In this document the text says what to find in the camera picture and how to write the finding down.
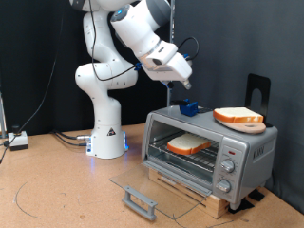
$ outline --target blue object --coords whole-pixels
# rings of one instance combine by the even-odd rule
[[[135,65],[135,69],[134,70],[139,71],[141,68],[142,68],[142,63],[137,63]]]
[[[180,105],[180,113],[189,117],[195,116],[199,112],[198,102],[193,102],[190,104],[189,99],[185,99],[188,105]]]
[[[125,132],[123,132],[123,140],[124,140],[124,151],[127,151],[129,149],[129,146],[127,145]]]

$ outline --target wooden table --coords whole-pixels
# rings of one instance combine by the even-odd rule
[[[0,165],[1,227],[304,227],[303,215],[265,188],[261,202],[251,201],[255,208],[220,219],[197,208],[178,220],[158,211],[155,221],[139,216],[109,179],[142,162],[143,129],[123,127],[130,149],[114,160],[88,157],[52,135],[29,137],[28,150],[8,151]]]

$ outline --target black backdrop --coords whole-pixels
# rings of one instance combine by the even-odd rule
[[[49,93],[25,130],[29,135],[37,135],[52,128],[72,131],[94,125],[92,102],[74,79],[77,67],[91,61],[83,33],[85,12],[74,10],[68,0],[14,0],[2,2],[0,9],[1,91],[9,132],[13,124],[25,123],[42,101],[63,14],[62,39]],[[169,25],[157,34],[168,41]],[[112,36],[122,56],[130,63],[138,63],[133,52],[116,39],[113,29]],[[145,123],[150,111],[166,106],[165,86],[150,80],[143,70],[135,86],[109,91],[109,95],[122,105],[122,124]]]
[[[278,129],[267,187],[304,213],[304,1],[176,0],[175,43],[199,40],[192,89],[173,99],[212,108],[244,106],[247,76],[271,79],[267,122]],[[195,52],[195,43],[181,51]],[[258,107],[260,94],[253,102]]]

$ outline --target bread slice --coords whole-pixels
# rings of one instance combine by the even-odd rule
[[[210,141],[186,133],[168,142],[167,149],[176,154],[191,155],[210,145]]]
[[[226,123],[258,123],[263,122],[263,116],[246,107],[224,107],[213,111],[213,116]]]

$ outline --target oven door handle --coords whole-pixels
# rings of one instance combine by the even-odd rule
[[[124,187],[123,190],[125,191],[123,202],[128,207],[130,207],[131,209],[133,209],[134,211],[136,211],[137,213],[139,213],[140,215],[144,216],[147,219],[155,220],[156,215],[154,215],[154,211],[155,211],[155,206],[158,205],[155,201],[153,201],[152,199],[144,196],[143,194],[139,193],[138,191],[131,188],[130,186]],[[143,201],[144,203],[146,203],[149,206],[148,210],[147,211],[144,210],[138,204],[133,202],[131,200],[131,195],[138,198],[139,200]]]

